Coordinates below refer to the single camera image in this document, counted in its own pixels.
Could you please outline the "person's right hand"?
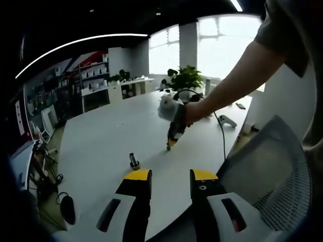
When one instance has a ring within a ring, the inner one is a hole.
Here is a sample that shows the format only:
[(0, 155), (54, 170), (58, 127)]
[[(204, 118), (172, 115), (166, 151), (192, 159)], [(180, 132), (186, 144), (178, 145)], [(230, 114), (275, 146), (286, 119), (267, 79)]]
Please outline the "person's right hand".
[(205, 101), (189, 102), (185, 105), (185, 124), (192, 125), (194, 122), (209, 116), (211, 111)]

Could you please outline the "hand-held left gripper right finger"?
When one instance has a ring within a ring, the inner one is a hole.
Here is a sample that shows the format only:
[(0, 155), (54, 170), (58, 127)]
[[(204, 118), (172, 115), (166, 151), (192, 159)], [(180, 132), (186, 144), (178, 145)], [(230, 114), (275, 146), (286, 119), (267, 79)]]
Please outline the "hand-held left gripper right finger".
[(190, 170), (190, 193), (197, 241), (284, 241), (265, 224), (260, 211), (226, 192), (216, 174)]

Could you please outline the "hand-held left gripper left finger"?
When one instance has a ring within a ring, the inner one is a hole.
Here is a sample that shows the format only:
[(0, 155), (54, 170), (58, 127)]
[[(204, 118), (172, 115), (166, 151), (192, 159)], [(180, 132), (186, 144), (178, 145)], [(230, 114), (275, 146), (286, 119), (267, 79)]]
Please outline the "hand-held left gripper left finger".
[(105, 195), (80, 214), (68, 231), (54, 241), (145, 241), (150, 217), (149, 169), (126, 175), (115, 193)]

